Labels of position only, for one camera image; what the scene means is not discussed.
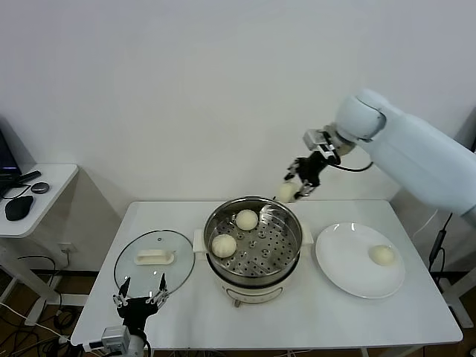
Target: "stainless steel steamer basket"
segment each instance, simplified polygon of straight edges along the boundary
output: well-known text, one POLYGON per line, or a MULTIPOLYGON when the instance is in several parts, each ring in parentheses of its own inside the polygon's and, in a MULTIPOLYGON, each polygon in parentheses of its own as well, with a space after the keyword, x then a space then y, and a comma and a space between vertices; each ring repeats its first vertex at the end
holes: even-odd
POLYGON ((212 269, 229 283, 262 288, 279 283, 295 268, 302 243, 298 218, 284 205, 263 197, 242 197, 219 206, 208 218, 204 243, 212 269), (241 210, 258 215, 258 226, 242 231, 234 223, 241 210), (237 240, 237 251, 228 258, 212 253, 211 243, 219 234, 237 240))

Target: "white table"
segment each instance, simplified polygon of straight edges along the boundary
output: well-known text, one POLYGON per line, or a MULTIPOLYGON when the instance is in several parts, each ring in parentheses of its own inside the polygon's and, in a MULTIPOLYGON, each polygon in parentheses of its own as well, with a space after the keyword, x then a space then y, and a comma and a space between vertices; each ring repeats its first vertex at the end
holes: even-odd
MULTIPOLYGON (((31 234, 78 171, 75 164, 35 164, 28 168, 22 168, 23 173, 29 173, 35 170, 40 171, 42 175, 32 181, 26 182, 26 184, 44 181, 49 183, 50 190, 41 195, 33 194, 29 190, 26 191, 23 196, 32 195, 34 197, 33 204, 31 205, 28 215, 24 219, 15 222, 7 220, 5 216, 5 205, 8 203, 8 200, 2 199, 0 201, 0 238, 21 239, 31 234)), ((13 189, 6 193, 5 196, 15 196, 23 190, 23 188, 13 189)), ((57 246, 49 244, 48 242, 40 242, 40 244, 52 253, 56 253, 55 255, 57 257, 62 257, 60 263, 63 265, 66 264, 67 257, 57 246)), ((31 309, 26 324, 31 325, 36 322, 44 303, 58 304, 59 295, 54 291, 54 288, 60 281, 60 277, 55 277, 51 282, 51 286, 45 284, 25 263, 21 260, 17 260, 11 252, 1 246, 0 266, 13 276, 9 286, 0 297, 0 301, 3 301, 8 296, 17 280, 22 281, 40 296, 40 299, 38 299, 35 306, 31 309)), ((63 304, 65 305, 83 306, 86 302, 86 295, 63 295, 62 297, 63 304)))
MULTIPOLYGON (((121 324, 112 295, 113 271, 122 249, 155 229, 181 232, 190 240, 220 202, 134 202, 123 219, 71 337, 73 344, 100 339, 121 324)), ((416 249, 385 201, 298 202, 289 206, 314 239, 336 222, 359 222, 383 233, 406 267, 402 288, 381 300, 340 290, 303 254, 283 294, 264 304, 233 307, 216 285, 208 263, 197 260, 185 284, 147 320, 154 349, 334 349, 443 344, 462 333, 416 249)))

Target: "power outlet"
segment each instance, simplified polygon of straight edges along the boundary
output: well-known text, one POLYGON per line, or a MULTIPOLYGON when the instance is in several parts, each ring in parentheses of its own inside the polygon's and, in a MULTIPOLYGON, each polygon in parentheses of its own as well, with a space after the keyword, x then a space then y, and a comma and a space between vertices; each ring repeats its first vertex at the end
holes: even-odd
POLYGON ((74 253, 75 251, 77 251, 76 247, 71 242, 59 242, 58 246, 59 249, 64 253, 66 253, 67 251, 69 251, 70 253, 74 253))

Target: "white plate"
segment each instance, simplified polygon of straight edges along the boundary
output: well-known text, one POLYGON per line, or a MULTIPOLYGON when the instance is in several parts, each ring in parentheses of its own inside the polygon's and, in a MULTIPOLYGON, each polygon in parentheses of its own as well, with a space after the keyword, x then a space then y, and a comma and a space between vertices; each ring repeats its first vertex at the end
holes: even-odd
POLYGON ((337 223, 324 229, 315 244, 315 254, 324 274, 335 285, 361 298, 386 298, 405 279, 402 256, 391 241, 358 223, 337 223), (369 257, 374 245, 389 245, 395 251, 395 263, 374 263, 369 257))

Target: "floor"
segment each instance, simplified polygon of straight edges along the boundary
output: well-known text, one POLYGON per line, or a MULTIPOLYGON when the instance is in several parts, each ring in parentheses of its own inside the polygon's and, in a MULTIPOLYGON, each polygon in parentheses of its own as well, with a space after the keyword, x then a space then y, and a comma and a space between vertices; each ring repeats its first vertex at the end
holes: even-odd
MULTIPOLYGON (((0 292, 6 286, 8 278, 5 277, 3 271, 0 270, 0 292)), ((94 283, 94 277, 63 277, 59 283, 57 290, 63 293, 70 294, 88 294, 94 283)), ((26 286, 17 284, 15 289, 7 299, 6 304, 22 313, 23 315, 28 313, 29 308, 36 300, 36 295, 26 286)), ((468 292, 463 296, 463 303, 467 308, 469 314, 476 321, 476 288, 468 292)), ((53 316, 56 314, 57 308, 54 306, 46 306, 41 321, 43 324, 51 329, 57 330, 54 326, 53 316)), ((58 317, 58 320, 62 321, 71 318, 71 313, 64 312, 63 315, 58 317)), ((71 334, 76 319, 72 326, 65 328, 63 334, 71 334)), ((420 349, 414 353, 411 353, 410 357, 467 357, 471 348, 476 347, 476 328, 465 329, 463 331, 464 339, 458 344, 439 345, 439 346, 427 346, 425 349, 420 349)), ((0 357, 35 357, 43 356, 67 356, 67 348, 63 347, 59 351, 55 351, 53 342, 49 345, 42 345, 39 349, 31 348, 29 350, 23 350, 26 347, 35 344, 37 341, 52 338, 53 334, 40 327, 25 327, 22 325, 22 319, 5 308, 0 308, 0 357), (20 327, 20 333, 14 334, 20 327)), ((385 349, 369 349, 370 357, 377 357, 385 349)), ((359 350, 319 350, 311 352, 296 352, 296 357, 359 357, 361 353, 359 350)), ((227 356, 227 357, 274 357, 279 356, 286 351, 274 350, 274 351, 222 351, 215 353, 206 353, 204 351, 177 351, 174 357, 215 357, 215 356, 227 356)), ((154 357, 173 357, 174 352, 171 351, 155 351, 154 357)))

